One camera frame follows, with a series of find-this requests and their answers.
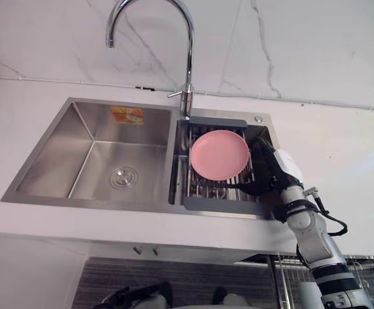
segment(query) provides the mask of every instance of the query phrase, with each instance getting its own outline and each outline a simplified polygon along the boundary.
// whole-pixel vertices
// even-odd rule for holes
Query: kitchen faucet
[[[106,46],[114,47],[114,29],[115,24],[120,14],[131,4],[137,0],[120,0],[118,1],[111,11],[108,18],[107,30],[106,30]],[[185,19],[188,30],[188,52],[187,52],[187,76],[185,78],[185,84],[181,86],[179,91],[168,95],[169,98],[176,95],[181,95],[181,116],[185,119],[189,119],[191,116],[192,107],[192,92],[193,87],[191,84],[191,71],[192,71],[192,56],[194,54],[194,26],[192,24],[192,17],[189,13],[185,4],[180,0],[166,0],[174,5],[181,15]]]

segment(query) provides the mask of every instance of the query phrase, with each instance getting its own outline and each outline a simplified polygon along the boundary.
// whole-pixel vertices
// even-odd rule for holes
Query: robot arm
[[[299,168],[290,155],[283,150],[275,150],[268,142],[258,138],[261,153],[271,172],[271,179],[263,181],[260,189],[256,182],[241,183],[239,189],[248,194],[258,195],[260,191],[277,190],[283,204],[274,213],[276,218],[286,221],[297,238],[297,255],[310,269],[322,293],[321,301],[325,308],[367,308],[374,309],[366,292],[359,287],[354,275],[348,270],[347,262],[330,235],[341,235],[347,226],[325,211],[313,188],[304,191]],[[312,193],[318,205],[310,202],[306,195]],[[338,233],[327,233],[322,216],[343,225]]]

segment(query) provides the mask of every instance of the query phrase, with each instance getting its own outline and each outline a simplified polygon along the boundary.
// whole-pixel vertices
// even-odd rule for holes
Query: metal wire rack
[[[369,295],[374,304],[374,256],[346,257],[348,268],[359,285]],[[315,282],[310,272],[293,256],[278,256],[274,260],[280,309],[301,308],[299,283]]]
[[[252,168],[251,160],[244,170],[237,176],[224,181],[212,181],[200,176],[191,165],[191,149],[201,135],[215,130],[213,127],[192,126],[189,129],[189,160],[188,160],[188,175],[187,175],[187,197],[197,198],[211,198],[217,200],[232,200],[232,201],[254,201],[251,195],[245,194],[236,188],[239,182],[253,182],[255,180],[254,170]],[[245,134],[239,129],[229,129],[245,139]]]

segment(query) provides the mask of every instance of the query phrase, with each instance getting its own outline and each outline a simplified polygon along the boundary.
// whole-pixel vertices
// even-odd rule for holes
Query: sink drain
[[[123,190],[132,187],[137,179],[136,170],[129,166],[123,166],[113,170],[109,177],[109,183],[112,188]]]

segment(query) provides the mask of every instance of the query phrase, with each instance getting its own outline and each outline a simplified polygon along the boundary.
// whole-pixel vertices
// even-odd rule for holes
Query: orange sticker
[[[110,106],[110,110],[117,124],[144,124],[144,116],[140,108]]]

